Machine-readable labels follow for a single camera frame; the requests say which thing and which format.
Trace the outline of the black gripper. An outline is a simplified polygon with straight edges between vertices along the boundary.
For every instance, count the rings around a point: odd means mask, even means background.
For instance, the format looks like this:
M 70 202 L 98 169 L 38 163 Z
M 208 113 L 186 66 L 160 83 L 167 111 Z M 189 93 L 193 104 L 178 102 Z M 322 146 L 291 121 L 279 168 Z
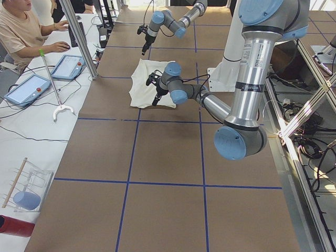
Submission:
M 145 55 L 146 51 L 150 48 L 150 46 L 155 42 L 155 37 L 146 35 L 145 36 L 145 44 L 142 48 L 142 55 Z
M 168 90 L 161 88 L 160 86 L 156 87 L 156 96 L 154 97 L 154 100 L 152 102 L 152 106 L 156 106 L 157 103 L 161 100 L 162 96 L 165 96 L 168 94 Z

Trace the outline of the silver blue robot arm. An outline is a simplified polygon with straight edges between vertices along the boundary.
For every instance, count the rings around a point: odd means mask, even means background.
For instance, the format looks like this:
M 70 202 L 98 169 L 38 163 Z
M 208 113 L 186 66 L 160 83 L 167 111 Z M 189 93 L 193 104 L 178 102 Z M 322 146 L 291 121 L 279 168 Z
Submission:
M 145 55 L 146 51 L 155 42 L 155 39 L 162 26 L 165 26 L 170 30 L 174 36 L 182 38 L 188 26 L 196 20 L 198 17 L 204 15 L 207 9 L 207 1 L 196 1 L 193 8 L 190 9 L 183 17 L 176 20 L 172 17 L 170 10 L 154 11 L 148 25 L 141 25 L 137 30 L 137 34 L 145 34 L 145 44 L 142 48 L 142 55 Z
M 183 81 L 181 66 L 166 65 L 163 73 L 151 73 L 147 84 L 155 85 L 153 104 L 169 95 L 175 104 L 196 100 L 217 121 L 222 123 L 214 136 L 217 152 L 228 160 L 240 160 L 260 152 L 267 136 L 256 116 L 265 88 L 274 45 L 303 37 L 308 30 L 308 1 L 241 1 L 234 16 L 242 23 L 244 39 L 234 100 L 231 106 L 218 99 L 202 85 Z

